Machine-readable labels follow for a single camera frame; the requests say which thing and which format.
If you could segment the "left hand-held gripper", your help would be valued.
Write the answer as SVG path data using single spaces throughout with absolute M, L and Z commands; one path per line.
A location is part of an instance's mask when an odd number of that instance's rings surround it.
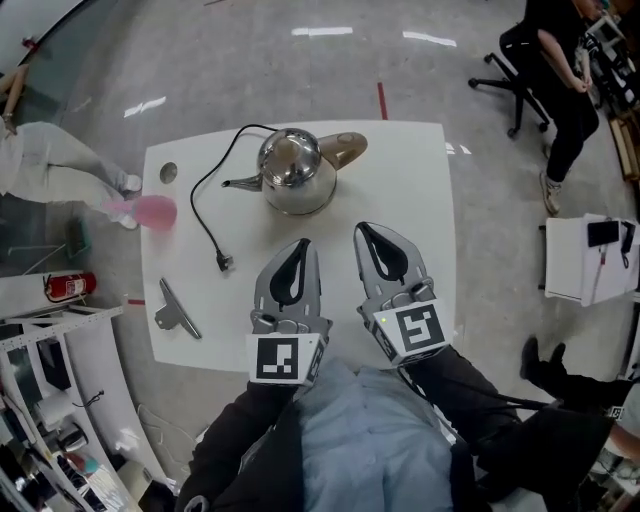
M 311 387 L 333 322 L 319 316 L 319 258 L 309 239 L 273 256 L 255 284 L 253 332 L 246 336 L 252 383 Z

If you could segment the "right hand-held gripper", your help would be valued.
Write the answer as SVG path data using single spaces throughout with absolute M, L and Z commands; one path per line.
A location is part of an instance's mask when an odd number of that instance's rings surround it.
M 433 280 L 426 278 L 418 248 L 390 228 L 358 223 L 354 249 L 367 298 L 357 311 L 390 367 L 413 364 L 445 348 L 447 312 L 435 296 Z

